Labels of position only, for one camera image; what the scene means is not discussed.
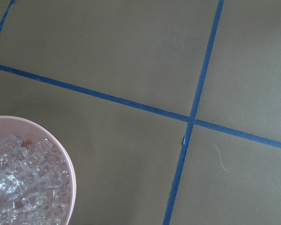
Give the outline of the pile of clear ice cubes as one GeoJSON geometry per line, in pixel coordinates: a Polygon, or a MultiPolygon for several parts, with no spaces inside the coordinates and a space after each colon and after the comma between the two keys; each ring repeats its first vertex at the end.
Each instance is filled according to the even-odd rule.
{"type": "Polygon", "coordinates": [[[0,141],[0,225],[60,225],[69,212],[70,173],[64,156],[44,138],[25,147],[0,141]]]}

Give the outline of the pink bowl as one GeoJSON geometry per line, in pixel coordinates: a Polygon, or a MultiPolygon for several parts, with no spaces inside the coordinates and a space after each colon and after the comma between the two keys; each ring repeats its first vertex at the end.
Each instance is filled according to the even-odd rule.
{"type": "Polygon", "coordinates": [[[62,224],[69,224],[76,199],[76,175],[73,163],[67,151],[62,144],[42,126],[20,117],[0,116],[0,140],[9,136],[10,134],[14,134],[15,136],[21,138],[25,147],[32,143],[36,143],[43,138],[48,138],[48,140],[53,144],[52,150],[60,152],[65,158],[66,165],[70,173],[70,184],[72,189],[70,198],[68,200],[69,210],[63,219],[62,224]]]}

